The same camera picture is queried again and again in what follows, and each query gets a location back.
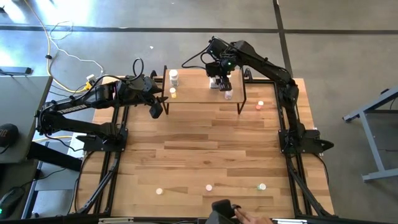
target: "yellow cable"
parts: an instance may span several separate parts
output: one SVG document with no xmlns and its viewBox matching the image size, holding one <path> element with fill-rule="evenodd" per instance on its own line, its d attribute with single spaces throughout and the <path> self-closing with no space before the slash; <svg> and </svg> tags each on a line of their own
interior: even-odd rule
<svg viewBox="0 0 398 224">
<path fill-rule="evenodd" d="M 47 37 L 47 55 L 50 55 L 50 53 L 51 53 L 51 45 L 50 45 L 49 33 L 47 32 L 47 29 L 45 28 L 45 26 L 44 26 L 42 20 L 39 18 L 39 16 L 36 14 L 36 12 L 32 9 L 32 7 L 30 6 L 30 4 L 29 4 L 26 0 L 24 0 L 24 1 L 25 1 L 26 5 L 29 7 L 29 9 L 33 12 L 33 14 L 34 14 L 35 17 L 37 18 L 37 20 L 40 22 L 40 25 L 43 27 L 45 36 Z M 62 84 L 51 74 L 49 62 L 50 62 L 50 59 L 47 58 L 47 74 L 48 74 L 49 76 L 51 76 L 51 77 L 54 79 L 54 82 L 55 82 L 56 84 L 58 84 L 60 87 L 62 87 L 63 89 L 65 89 L 66 91 L 68 91 L 68 92 L 70 92 L 70 93 L 81 93 L 81 92 L 83 92 L 83 91 L 86 91 L 84 88 L 83 88 L 82 90 L 74 91 L 74 90 L 70 90 L 70 89 L 68 89 L 66 86 L 62 85 Z"/>
<path fill-rule="evenodd" d="M 51 137 L 51 138 L 56 138 L 56 139 L 60 139 L 60 138 L 73 138 L 73 136 L 54 136 L 54 137 Z M 32 140 L 32 141 L 33 141 L 33 142 L 38 142 L 38 141 L 44 141 L 44 140 L 46 140 L 46 139 L 49 139 L 49 138 L 34 139 L 34 140 Z"/>
</svg>

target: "human hand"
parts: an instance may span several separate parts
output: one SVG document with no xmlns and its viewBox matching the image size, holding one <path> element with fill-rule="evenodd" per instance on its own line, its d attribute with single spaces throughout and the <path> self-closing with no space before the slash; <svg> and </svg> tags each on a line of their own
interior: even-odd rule
<svg viewBox="0 0 398 224">
<path fill-rule="evenodd" d="M 234 211 L 236 218 L 238 218 L 242 224 L 272 224 L 271 219 L 268 217 L 252 217 L 242 210 L 242 208 L 237 208 Z"/>
</svg>

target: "concrete floor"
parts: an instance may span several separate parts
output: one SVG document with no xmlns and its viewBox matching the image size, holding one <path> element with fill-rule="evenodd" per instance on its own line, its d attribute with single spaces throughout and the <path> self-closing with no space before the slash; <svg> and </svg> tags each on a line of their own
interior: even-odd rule
<svg viewBox="0 0 398 224">
<path fill-rule="evenodd" d="M 46 24 L 73 20 L 76 26 L 93 27 L 277 28 L 272 0 L 30 2 Z M 9 8 L 20 9 L 21 13 L 0 14 L 0 26 L 38 25 L 23 1 L 13 3 Z M 279 0 L 279 4 L 285 29 L 398 29 L 395 0 Z M 160 73 L 163 65 L 178 68 L 203 49 L 212 35 L 227 41 L 244 39 L 258 54 L 284 66 L 278 34 L 74 32 L 58 43 L 71 54 L 97 60 L 108 74 L 127 75 L 136 57 L 144 59 L 145 73 Z M 384 89 L 398 85 L 398 35 L 287 34 L 286 40 L 294 77 L 305 79 L 315 125 L 323 139 L 335 143 L 324 156 L 335 213 L 344 218 L 398 223 L 398 178 L 363 183 L 361 175 L 376 171 L 376 165 L 360 121 L 345 124 L 341 119 L 377 98 Z M 43 32 L 0 31 L 1 65 L 29 66 L 35 75 L 45 75 L 46 48 Z M 94 64 L 61 52 L 52 71 L 70 88 L 80 86 L 92 73 L 100 74 Z M 61 98 L 49 95 L 49 100 Z M 92 116 L 93 111 L 86 110 L 71 117 L 90 121 Z M 381 153 L 389 166 L 397 167 L 398 153 Z M 45 213 L 46 209 L 53 211 L 45 203 L 35 211 Z"/>
</svg>

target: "wooden tabletop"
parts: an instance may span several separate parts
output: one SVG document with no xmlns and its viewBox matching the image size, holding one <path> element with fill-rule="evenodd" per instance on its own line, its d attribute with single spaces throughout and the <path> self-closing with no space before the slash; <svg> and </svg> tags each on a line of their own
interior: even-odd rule
<svg viewBox="0 0 398 224">
<path fill-rule="evenodd" d="M 304 80 L 295 80 L 301 121 L 312 129 Z M 208 217 L 212 202 L 228 198 L 253 215 L 294 217 L 285 157 L 279 152 L 274 87 L 246 84 L 246 91 L 240 115 L 236 105 L 175 104 L 169 115 L 152 119 L 148 107 L 131 107 L 128 147 L 121 158 L 112 216 Z M 259 100 L 264 107 L 256 111 Z M 109 122 L 112 113 L 111 108 L 96 110 L 93 122 Z M 98 185 L 103 157 L 103 152 L 95 152 L 83 169 L 80 207 Z M 309 189 L 333 213 L 322 163 L 310 154 L 302 157 Z M 256 189 L 261 183 L 266 190 Z M 211 192 L 206 191 L 207 184 L 213 186 Z M 157 195 L 157 188 L 164 194 Z M 298 196 L 304 211 L 299 190 Z"/>
<path fill-rule="evenodd" d="M 242 103 L 243 95 L 243 80 L 240 70 L 231 72 L 229 81 L 232 84 L 233 94 L 232 99 L 226 100 L 225 92 L 217 89 L 210 89 L 210 81 L 204 69 L 177 69 L 178 71 L 178 86 L 177 97 L 172 98 L 170 95 L 170 76 L 169 71 L 166 70 L 164 95 L 169 98 L 166 103 Z"/>
</svg>

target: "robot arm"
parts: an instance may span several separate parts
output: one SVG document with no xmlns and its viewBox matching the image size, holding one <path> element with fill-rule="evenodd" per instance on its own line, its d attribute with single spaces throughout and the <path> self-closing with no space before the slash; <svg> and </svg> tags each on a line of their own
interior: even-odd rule
<svg viewBox="0 0 398 224">
<path fill-rule="evenodd" d="M 87 108 L 103 109 L 109 107 L 149 105 L 150 115 L 158 118 L 163 112 L 161 102 L 167 97 L 159 98 L 154 94 L 162 92 L 155 81 L 143 75 L 137 77 L 114 77 L 118 80 L 102 85 L 97 83 L 83 95 L 69 97 L 66 100 L 46 102 L 37 113 L 37 130 L 40 134 L 51 135 L 57 131 L 73 131 L 95 135 L 102 140 L 119 137 L 119 130 L 113 123 L 93 124 L 67 119 L 63 115 Z"/>
<path fill-rule="evenodd" d="M 218 79 L 220 91 L 232 89 L 227 75 L 236 66 L 250 66 L 276 83 L 279 101 L 285 108 L 289 123 L 289 130 L 279 132 L 283 153 L 321 153 L 333 147 L 333 143 L 319 139 L 318 130 L 305 130 L 305 126 L 300 122 L 296 107 L 299 88 L 286 69 L 258 55 L 254 48 L 243 40 L 227 43 L 213 37 L 205 53 L 210 54 L 215 60 L 206 63 L 206 72 L 209 77 Z"/>
</svg>

